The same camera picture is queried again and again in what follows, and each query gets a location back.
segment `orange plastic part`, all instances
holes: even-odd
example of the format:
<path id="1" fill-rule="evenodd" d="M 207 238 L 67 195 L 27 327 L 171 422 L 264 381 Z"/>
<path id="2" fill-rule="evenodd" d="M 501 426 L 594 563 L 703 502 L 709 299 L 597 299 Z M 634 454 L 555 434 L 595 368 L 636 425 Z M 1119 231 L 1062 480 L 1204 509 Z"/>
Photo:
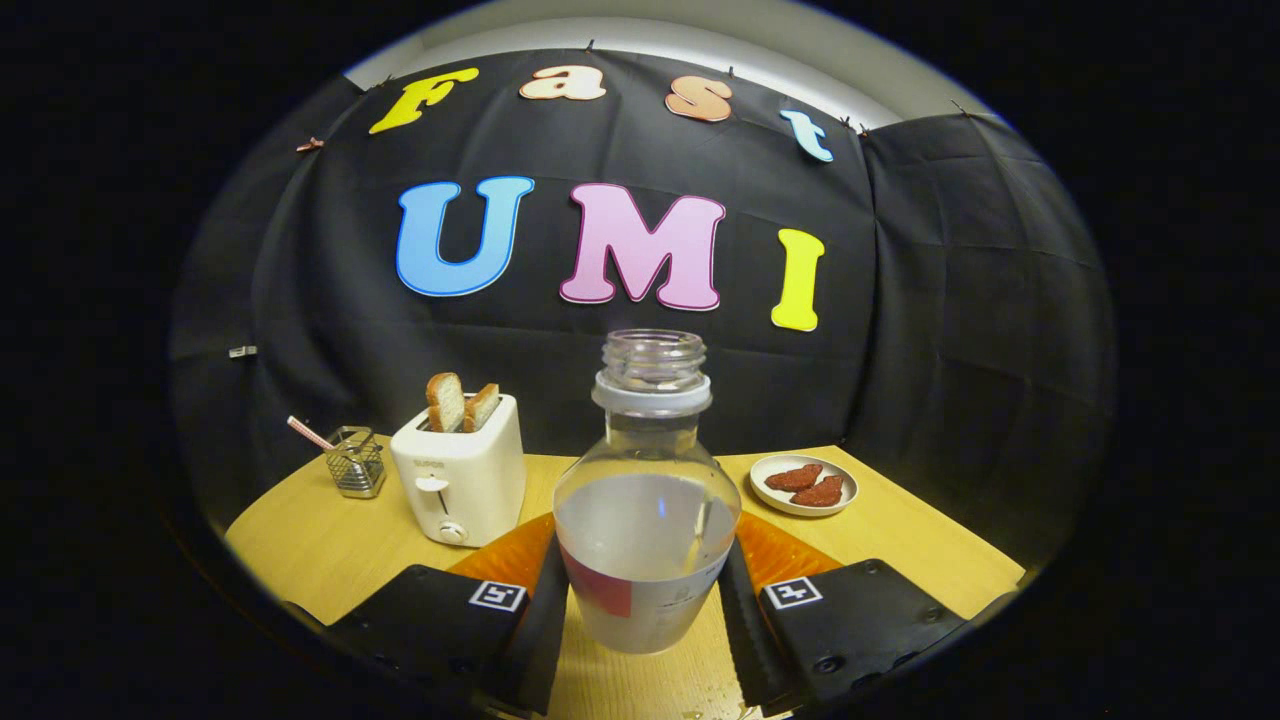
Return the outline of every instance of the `orange plastic part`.
<path id="1" fill-rule="evenodd" d="M 745 510 L 737 521 L 737 542 L 756 597 L 764 585 L 844 568 L 829 555 Z"/>
<path id="2" fill-rule="evenodd" d="M 550 512 L 539 515 L 463 557 L 449 568 L 449 573 L 476 580 L 524 585 L 532 596 L 553 534 L 556 518 Z"/>
<path id="3" fill-rule="evenodd" d="M 449 573 L 524 585 L 531 596 L 554 534 L 556 518 L 550 512 L 539 515 L 462 559 Z M 737 542 L 755 594 L 772 583 L 844 568 L 829 555 L 745 510 L 737 521 Z"/>

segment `toaster lever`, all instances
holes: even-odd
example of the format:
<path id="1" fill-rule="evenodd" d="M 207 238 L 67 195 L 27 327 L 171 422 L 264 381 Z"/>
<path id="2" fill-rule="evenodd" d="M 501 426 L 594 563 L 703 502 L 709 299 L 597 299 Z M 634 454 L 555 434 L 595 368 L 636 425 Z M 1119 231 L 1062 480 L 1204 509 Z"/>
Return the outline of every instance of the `toaster lever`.
<path id="1" fill-rule="evenodd" d="M 426 478 L 417 478 L 413 480 L 413 484 L 416 484 L 417 489 L 422 492 L 440 492 L 442 489 L 449 487 L 449 480 L 442 480 L 435 475 L 429 475 Z"/>

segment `toaster knob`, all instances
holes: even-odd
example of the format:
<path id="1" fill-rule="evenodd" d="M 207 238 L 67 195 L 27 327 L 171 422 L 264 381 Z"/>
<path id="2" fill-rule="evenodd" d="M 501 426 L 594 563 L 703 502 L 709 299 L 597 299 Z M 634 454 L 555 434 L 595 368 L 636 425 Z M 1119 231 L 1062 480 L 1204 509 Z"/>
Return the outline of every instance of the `toaster knob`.
<path id="1" fill-rule="evenodd" d="M 467 539 L 467 530 L 457 523 L 444 521 L 440 523 L 440 537 L 444 542 L 460 543 Z"/>

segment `table surface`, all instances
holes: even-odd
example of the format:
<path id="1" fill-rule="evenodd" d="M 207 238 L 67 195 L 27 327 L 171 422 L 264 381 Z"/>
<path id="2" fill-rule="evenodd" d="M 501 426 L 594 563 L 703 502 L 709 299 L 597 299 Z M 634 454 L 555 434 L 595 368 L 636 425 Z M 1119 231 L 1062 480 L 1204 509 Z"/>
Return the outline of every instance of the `table surface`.
<path id="1" fill-rule="evenodd" d="M 390 441 L 379 436 L 384 447 Z M 828 518 L 797 518 L 764 505 L 749 487 L 751 465 L 778 452 L 717 459 L 742 495 L 742 509 L 851 565 L 878 557 L 964 619 L 1015 589 L 1023 568 L 986 541 L 838 447 L 812 455 L 849 470 L 858 496 Z M 227 530 L 225 542 L 266 589 L 330 625 L 415 564 L 447 569 L 472 548 L 429 539 L 417 525 L 390 451 L 378 497 L 338 493 L 317 456 L 268 491 Z M 573 457 L 526 455 L 524 523 L 548 512 L 552 489 Z M 582 630 L 572 591 L 548 717 L 669 717 L 759 720 L 745 707 L 724 632 L 719 589 L 712 587 L 692 628 L 655 656 L 617 653 Z"/>

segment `foam letter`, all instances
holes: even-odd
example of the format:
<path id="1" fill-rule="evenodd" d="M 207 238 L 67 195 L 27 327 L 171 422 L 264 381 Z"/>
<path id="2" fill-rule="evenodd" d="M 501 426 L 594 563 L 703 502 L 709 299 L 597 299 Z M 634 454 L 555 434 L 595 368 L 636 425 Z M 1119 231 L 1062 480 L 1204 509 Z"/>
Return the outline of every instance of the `foam letter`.
<path id="1" fill-rule="evenodd" d="M 732 97 L 733 91 L 718 79 L 698 76 L 685 76 L 671 81 L 667 96 L 667 109 L 677 115 L 716 123 L 732 114 L 724 97 Z"/>
<path id="2" fill-rule="evenodd" d="M 823 163 L 829 163 L 835 159 L 831 150 L 818 143 L 818 138 L 827 137 L 827 133 L 820 127 L 813 124 L 809 115 L 797 110 L 782 110 L 782 117 L 791 120 L 791 132 L 795 133 L 796 142 L 800 143 L 800 147 L 804 147 L 805 152 Z"/>
<path id="3" fill-rule="evenodd" d="M 723 205 L 686 195 L 649 232 L 625 187 L 580 184 L 570 197 L 582 206 L 582 232 L 573 277 L 561 283 L 561 297 L 584 304 L 613 300 L 617 291 L 604 277 L 605 256 L 612 252 L 632 302 L 649 292 L 671 259 L 667 282 L 658 288 L 658 302 L 681 310 L 713 310 L 719 305 L 719 293 L 712 284 L 712 264 L 716 224 L 724 218 Z"/>
<path id="4" fill-rule="evenodd" d="M 778 240 L 787 251 L 787 264 L 782 270 L 782 300 L 769 313 L 769 319 L 780 328 L 810 332 L 818 327 L 818 314 L 813 311 L 818 258 L 827 250 L 820 240 L 806 232 L 781 229 Z"/>
<path id="5" fill-rule="evenodd" d="M 467 82 L 468 79 L 475 79 L 479 74 L 480 70 L 467 68 L 465 70 L 444 73 L 443 76 L 429 77 L 426 79 L 406 85 L 399 100 L 392 105 L 392 109 L 387 113 L 385 118 L 378 120 L 374 123 L 374 127 L 369 128 L 369 135 L 376 135 L 384 129 L 397 128 L 412 123 L 422 117 L 422 111 L 417 109 L 422 102 L 435 105 L 440 100 L 444 100 L 444 96 L 453 90 L 454 82 Z"/>
<path id="6" fill-rule="evenodd" d="M 480 250 L 465 263 L 440 258 L 444 209 L 462 188 L 453 182 L 433 182 L 406 190 L 399 199 L 404 219 L 396 247 L 401 282 L 431 297 L 470 295 L 492 284 L 511 263 L 520 199 L 531 190 L 534 181 L 522 177 L 489 178 L 476 186 L 476 195 L 485 199 L 484 228 Z"/>
<path id="7" fill-rule="evenodd" d="M 558 68 L 544 68 L 534 73 L 535 78 L 520 88 L 521 97 L 530 100 L 552 100 L 556 97 L 568 97 L 570 100 L 595 100 L 604 95 L 600 81 L 604 73 L 586 65 L 561 65 Z"/>

